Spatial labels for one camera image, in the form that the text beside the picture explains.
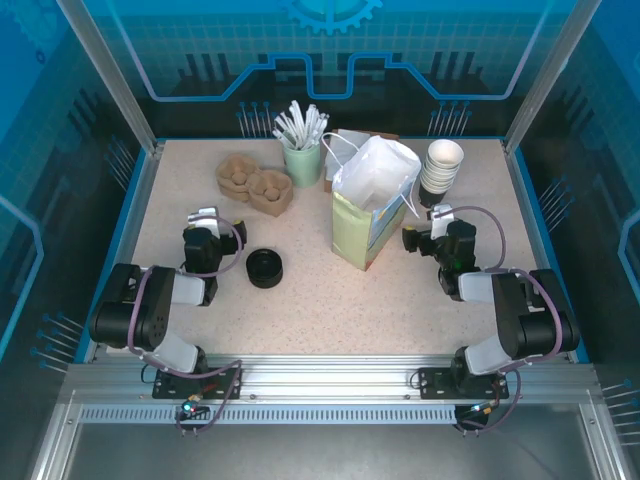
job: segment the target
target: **cup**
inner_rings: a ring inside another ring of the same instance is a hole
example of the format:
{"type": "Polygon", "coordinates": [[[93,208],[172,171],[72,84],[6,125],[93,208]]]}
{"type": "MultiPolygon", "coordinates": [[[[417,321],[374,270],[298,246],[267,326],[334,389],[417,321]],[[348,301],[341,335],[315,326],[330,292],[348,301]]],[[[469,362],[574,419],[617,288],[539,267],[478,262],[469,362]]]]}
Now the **cup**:
{"type": "Polygon", "coordinates": [[[287,147],[283,147],[283,150],[287,175],[291,177],[293,185],[299,188],[315,185],[322,173],[320,145],[314,145],[307,150],[293,150],[287,147]]]}
{"type": "Polygon", "coordinates": [[[464,159],[464,150],[453,140],[436,140],[429,145],[427,159],[436,167],[454,169],[464,159]]]}
{"type": "Polygon", "coordinates": [[[452,140],[436,140],[429,145],[420,171],[420,203],[427,208],[440,203],[453,185],[464,151],[452,140]]]}

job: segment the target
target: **paper bag handle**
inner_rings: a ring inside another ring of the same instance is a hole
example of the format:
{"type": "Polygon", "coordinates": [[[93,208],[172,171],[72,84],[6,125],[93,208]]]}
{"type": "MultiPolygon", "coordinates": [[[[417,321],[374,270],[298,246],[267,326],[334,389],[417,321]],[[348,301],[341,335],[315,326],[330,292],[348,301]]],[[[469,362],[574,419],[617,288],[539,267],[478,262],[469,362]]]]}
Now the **paper bag handle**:
{"type": "Polygon", "coordinates": [[[325,137],[327,135],[332,135],[334,137],[338,137],[340,140],[342,140],[345,143],[348,143],[349,145],[351,145],[353,148],[356,149],[356,152],[359,152],[360,149],[358,147],[355,146],[355,144],[351,143],[349,140],[347,140],[346,138],[344,138],[342,135],[339,135],[337,133],[333,133],[333,132],[326,132],[322,134],[322,137],[320,137],[320,139],[322,140],[322,144],[327,148],[327,152],[329,152],[331,154],[331,156],[335,159],[335,161],[338,163],[338,165],[340,165],[340,167],[343,167],[344,165],[342,165],[340,163],[340,160],[338,160],[338,157],[336,156],[335,153],[333,153],[333,150],[331,150],[331,147],[329,145],[327,145],[327,142],[325,140],[325,137]]]}
{"type": "MultiPolygon", "coordinates": [[[[353,148],[356,149],[356,152],[359,152],[360,149],[353,143],[351,143],[349,140],[347,140],[346,138],[344,138],[342,135],[339,135],[337,133],[333,133],[333,132],[326,132],[323,133],[322,136],[320,137],[320,140],[322,140],[322,144],[326,147],[327,152],[329,152],[331,154],[331,156],[335,159],[336,163],[338,165],[340,165],[340,168],[342,168],[344,165],[342,165],[340,163],[340,160],[338,160],[338,157],[336,156],[335,153],[333,153],[333,150],[331,150],[331,147],[329,147],[329,145],[327,144],[325,137],[327,137],[328,135],[334,136],[334,137],[338,137],[340,140],[342,140],[345,143],[348,143],[349,145],[351,145],[353,148]]],[[[409,203],[409,201],[405,198],[405,196],[403,194],[400,194],[400,197],[402,197],[402,200],[404,200],[404,203],[407,204],[407,207],[409,207],[409,210],[411,210],[411,213],[413,213],[417,218],[420,218],[420,215],[418,214],[415,205],[413,204],[413,187],[416,186],[416,182],[418,181],[418,178],[416,177],[416,179],[413,181],[413,184],[411,185],[411,190],[409,190],[409,199],[411,200],[411,203],[409,203]]]]}

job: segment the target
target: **speckled tabletop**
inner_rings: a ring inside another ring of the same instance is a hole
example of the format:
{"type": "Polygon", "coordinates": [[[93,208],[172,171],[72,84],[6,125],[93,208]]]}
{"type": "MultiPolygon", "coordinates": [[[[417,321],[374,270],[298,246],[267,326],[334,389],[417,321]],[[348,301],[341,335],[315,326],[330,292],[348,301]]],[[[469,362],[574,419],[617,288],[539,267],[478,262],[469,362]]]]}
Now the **speckled tabletop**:
{"type": "MultiPolygon", "coordinates": [[[[405,140],[424,158],[429,140],[405,140]]],[[[502,222],[506,266],[535,267],[518,202],[497,140],[461,140],[465,160],[445,200],[479,205],[502,222]]],[[[217,205],[230,220],[244,219],[248,244],[240,264],[219,277],[211,306],[173,306],[169,328],[208,353],[230,354],[435,354],[451,353],[496,331],[493,306],[449,299],[432,258],[404,251],[394,233],[369,271],[331,252],[331,196],[319,181],[296,189],[288,210],[273,218],[219,193],[214,171],[234,152],[262,167],[283,169],[274,140],[168,141],[157,172],[133,262],[178,267],[184,261],[182,230],[187,215],[217,205]],[[258,247],[283,260],[282,282],[260,290],[249,282],[244,261],[258,247]]],[[[414,196],[417,201],[417,190],[414,196]]],[[[405,225],[427,226],[410,212],[405,225]]],[[[478,228],[478,265],[500,254],[496,227],[479,213],[460,218],[478,228]]]]}

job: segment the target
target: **black lid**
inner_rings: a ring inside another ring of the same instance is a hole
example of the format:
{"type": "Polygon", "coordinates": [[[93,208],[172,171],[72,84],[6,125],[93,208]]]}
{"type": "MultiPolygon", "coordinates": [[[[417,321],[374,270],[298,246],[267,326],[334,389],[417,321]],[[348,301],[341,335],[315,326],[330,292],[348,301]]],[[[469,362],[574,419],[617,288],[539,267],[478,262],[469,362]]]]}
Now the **black lid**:
{"type": "Polygon", "coordinates": [[[282,280],[282,259],[268,248],[254,250],[247,257],[247,274],[258,288],[275,287],[282,280]]]}

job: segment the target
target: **green cup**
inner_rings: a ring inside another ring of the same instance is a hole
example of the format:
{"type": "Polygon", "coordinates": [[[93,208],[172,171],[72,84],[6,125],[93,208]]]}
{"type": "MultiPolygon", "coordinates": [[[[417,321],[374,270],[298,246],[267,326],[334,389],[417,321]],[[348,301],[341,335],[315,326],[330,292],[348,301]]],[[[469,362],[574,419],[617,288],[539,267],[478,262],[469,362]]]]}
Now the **green cup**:
{"type": "Polygon", "coordinates": [[[284,163],[287,166],[287,175],[291,177],[296,187],[311,187],[318,182],[322,173],[320,161],[320,145],[315,145],[308,150],[292,150],[284,148],[284,163]]]}

